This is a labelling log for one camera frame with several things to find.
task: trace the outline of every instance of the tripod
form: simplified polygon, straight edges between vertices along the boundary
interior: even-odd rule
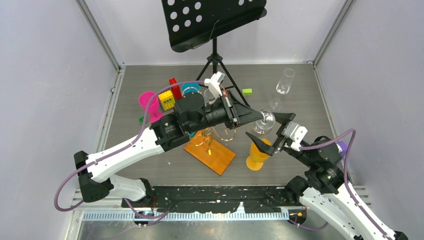
[[[214,74],[217,73],[218,64],[220,64],[222,69],[224,70],[225,74],[228,76],[229,80],[231,81],[232,86],[228,86],[225,89],[228,90],[228,89],[235,88],[235,90],[237,90],[237,93],[240,95],[241,99],[243,100],[244,104],[246,106],[250,107],[248,101],[246,101],[246,98],[243,96],[243,94],[240,91],[239,87],[237,86],[236,82],[231,77],[230,72],[228,72],[227,68],[225,67],[225,65],[223,63],[223,57],[218,54],[218,44],[217,44],[217,38],[216,37],[214,39],[212,39],[212,54],[207,57],[207,62],[204,65],[203,69],[201,70],[199,76],[196,78],[196,81],[200,80],[200,78],[205,73],[206,69],[209,67],[209,64],[211,64],[211,63],[212,63],[212,70],[213,70]]]

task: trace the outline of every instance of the blue cup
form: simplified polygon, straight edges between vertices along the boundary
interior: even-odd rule
[[[188,93],[200,93],[200,85],[197,83],[186,83],[181,86],[182,95]]]

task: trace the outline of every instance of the green block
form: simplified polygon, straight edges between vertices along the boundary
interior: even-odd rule
[[[249,96],[249,95],[252,95],[253,91],[252,91],[251,88],[245,88],[245,89],[241,90],[241,92],[243,93],[243,95]]]

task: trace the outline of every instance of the pink plastic cup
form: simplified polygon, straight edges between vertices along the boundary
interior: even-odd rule
[[[141,107],[146,110],[146,106],[147,103],[149,101],[149,99],[154,95],[155,93],[152,91],[146,91],[144,92],[142,95],[140,95],[140,98],[138,99],[138,103],[141,105]],[[151,123],[156,122],[157,120],[159,120],[164,114],[161,113],[159,111],[159,101],[158,101],[158,97],[155,97],[149,107],[148,107],[148,111],[150,114],[149,120]]]

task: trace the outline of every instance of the yellow toy block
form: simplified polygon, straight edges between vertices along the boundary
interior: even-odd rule
[[[174,95],[171,90],[158,95],[160,103],[162,104],[163,110],[172,109],[175,106]]]

